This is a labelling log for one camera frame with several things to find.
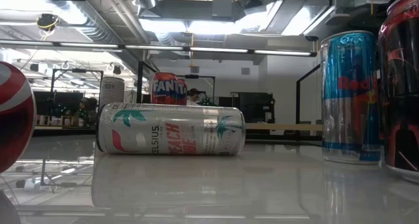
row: red and white ball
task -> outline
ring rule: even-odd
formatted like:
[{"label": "red and white ball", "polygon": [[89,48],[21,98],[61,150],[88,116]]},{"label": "red and white ball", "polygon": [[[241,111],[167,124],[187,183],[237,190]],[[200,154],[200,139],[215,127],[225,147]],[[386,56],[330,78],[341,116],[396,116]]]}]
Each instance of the red and white ball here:
[{"label": "red and white ball", "polygon": [[36,122],[36,106],[25,75],[0,62],[0,173],[24,152]]}]

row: soda can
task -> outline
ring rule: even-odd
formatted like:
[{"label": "soda can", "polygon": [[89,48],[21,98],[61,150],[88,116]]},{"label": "soda can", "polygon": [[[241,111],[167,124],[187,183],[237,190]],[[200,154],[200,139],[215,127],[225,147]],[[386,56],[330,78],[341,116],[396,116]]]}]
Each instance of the soda can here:
[{"label": "soda can", "polygon": [[152,79],[151,103],[177,104],[177,77],[173,73],[155,73]]},{"label": "soda can", "polygon": [[96,135],[107,153],[237,155],[246,128],[236,108],[112,103],[101,109]]},{"label": "soda can", "polygon": [[384,158],[419,182],[419,0],[396,0],[378,34]]},{"label": "soda can", "polygon": [[374,35],[349,31],[321,43],[323,156],[376,164],[380,160]]},{"label": "soda can", "polygon": [[184,79],[177,80],[177,104],[186,105],[188,102],[188,86]]},{"label": "soda can", "polygon": [[124,90],[124,79],[104,77],[100,83],[99,108],[108,103],[123,102]]}]

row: white glossy table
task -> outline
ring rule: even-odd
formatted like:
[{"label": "white glossy table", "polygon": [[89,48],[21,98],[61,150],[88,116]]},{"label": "white glossy table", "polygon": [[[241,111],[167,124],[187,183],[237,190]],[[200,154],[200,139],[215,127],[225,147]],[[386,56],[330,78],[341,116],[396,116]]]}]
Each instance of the white glossy table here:
[{"label": "white glossy table", "polygon": [[379,166],[325,162],[319,147],[246,145],[238,157],[94,157],[93,141],[34,138],[2,174],[0,223],[419,222],[418,185]]}]

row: blue and silver can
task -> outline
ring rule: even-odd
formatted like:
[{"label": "blue and silver can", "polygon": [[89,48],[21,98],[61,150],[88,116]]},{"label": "blue and silver can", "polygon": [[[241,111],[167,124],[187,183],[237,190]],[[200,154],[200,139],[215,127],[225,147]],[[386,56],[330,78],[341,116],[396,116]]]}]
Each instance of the blue and silver can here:
[{"label": "blue and silver can", "polygon": [[338,33],[321,42],[323,156],[376,164],[380,160],[374,35]]}]

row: can lying on side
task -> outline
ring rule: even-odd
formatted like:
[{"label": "can lying on side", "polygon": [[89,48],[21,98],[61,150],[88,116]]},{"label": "can lying on side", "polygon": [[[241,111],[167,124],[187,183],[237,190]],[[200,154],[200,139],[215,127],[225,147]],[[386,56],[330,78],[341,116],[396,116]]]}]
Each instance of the can lying on side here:
[{"label": "can lying on side", "polygon": [[236,108],[111,103],[100,111],[96,140],[107,153],[237,155],[245,135]]}]

